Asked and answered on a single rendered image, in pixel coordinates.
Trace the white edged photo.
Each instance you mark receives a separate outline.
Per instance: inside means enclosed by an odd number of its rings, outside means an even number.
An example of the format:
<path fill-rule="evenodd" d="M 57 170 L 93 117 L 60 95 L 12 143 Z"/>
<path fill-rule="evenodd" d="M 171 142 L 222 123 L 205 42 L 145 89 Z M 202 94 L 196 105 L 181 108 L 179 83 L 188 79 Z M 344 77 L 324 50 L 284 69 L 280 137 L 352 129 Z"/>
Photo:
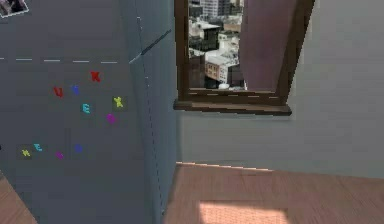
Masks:
<path fill-rule="evenodd" d="M 29 11 L 24 0 L 0 0 L 0 17 L 6 18 Z"/>

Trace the grey fridge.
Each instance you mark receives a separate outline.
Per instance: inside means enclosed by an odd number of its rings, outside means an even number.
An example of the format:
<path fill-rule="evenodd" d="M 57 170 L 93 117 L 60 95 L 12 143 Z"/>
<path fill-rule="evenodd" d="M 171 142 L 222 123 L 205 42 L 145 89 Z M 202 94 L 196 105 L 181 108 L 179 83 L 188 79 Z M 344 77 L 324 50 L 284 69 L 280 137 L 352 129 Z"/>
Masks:
<path fill-rule="evenodd" d="M 24 1 L 0 18 L 0 171 L 38 224 L 161 224 L 176 162 L 173 0 Z"/>

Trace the brown framed window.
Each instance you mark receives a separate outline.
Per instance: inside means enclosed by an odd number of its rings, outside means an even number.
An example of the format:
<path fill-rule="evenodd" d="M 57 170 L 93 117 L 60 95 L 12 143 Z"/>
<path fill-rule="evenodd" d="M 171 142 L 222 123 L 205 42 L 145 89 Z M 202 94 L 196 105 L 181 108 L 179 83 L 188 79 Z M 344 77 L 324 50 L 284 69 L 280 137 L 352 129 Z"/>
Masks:
<path fill-rule="evenodd" d="M 188 0 L 175 0 L 178 97 L 174 108 L 185 111 L 289 116 L 291 109 L 287 105 L 287 99 L 315 1 L 297 0 L 277 88 L 272 92 L 192 88 L 189 85 Z"/>

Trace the mauve curtain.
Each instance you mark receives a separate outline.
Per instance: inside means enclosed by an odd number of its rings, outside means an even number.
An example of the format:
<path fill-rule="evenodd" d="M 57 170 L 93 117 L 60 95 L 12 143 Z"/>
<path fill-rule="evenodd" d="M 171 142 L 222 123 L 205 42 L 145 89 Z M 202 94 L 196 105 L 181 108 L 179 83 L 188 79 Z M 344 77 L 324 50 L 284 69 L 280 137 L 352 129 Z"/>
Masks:
<path fill-rule="evenodd" d="M 245 0 L 239 59 L 249 91 L 277 88 L 297 0 Z"/>

